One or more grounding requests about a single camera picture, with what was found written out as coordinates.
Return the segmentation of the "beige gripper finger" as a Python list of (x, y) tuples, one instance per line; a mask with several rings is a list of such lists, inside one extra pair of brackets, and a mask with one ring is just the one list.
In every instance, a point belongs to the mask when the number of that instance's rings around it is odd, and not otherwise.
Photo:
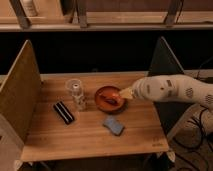
[(122, 98), (125, 98), (125, 99), (133, 99), (133, 92), (132, 92), (132, 89), (130, 87), (128, 88), (125, 88), (125, 89), (122, 89), (120, 92), (119, 92), (120, 96)]

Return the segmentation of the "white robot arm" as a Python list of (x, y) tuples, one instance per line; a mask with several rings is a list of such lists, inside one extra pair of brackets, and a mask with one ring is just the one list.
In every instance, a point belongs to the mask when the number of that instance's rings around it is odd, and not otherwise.
[(198, 103), (213, 111), (213, 84), (187, 75), (159, 75), (138, 79), (122, 89), (122, 98), (153, 102)]

